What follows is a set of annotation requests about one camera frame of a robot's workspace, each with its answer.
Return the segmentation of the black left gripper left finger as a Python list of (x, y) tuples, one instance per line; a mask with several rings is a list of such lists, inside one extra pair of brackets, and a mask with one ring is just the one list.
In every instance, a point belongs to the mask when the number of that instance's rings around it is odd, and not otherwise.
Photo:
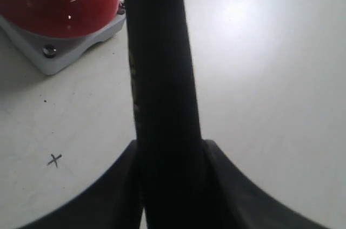
[(26, 228), (139, 228), (142, 212), (137, 142), (133, 140), (83, 193)]

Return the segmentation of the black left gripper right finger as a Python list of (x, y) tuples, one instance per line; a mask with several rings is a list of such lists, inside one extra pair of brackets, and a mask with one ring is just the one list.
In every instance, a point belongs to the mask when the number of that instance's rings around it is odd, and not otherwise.
[(238, 228), (324, 228), (288, 208), (248, 179), (212, 140), (204, 140), (227, 212)]

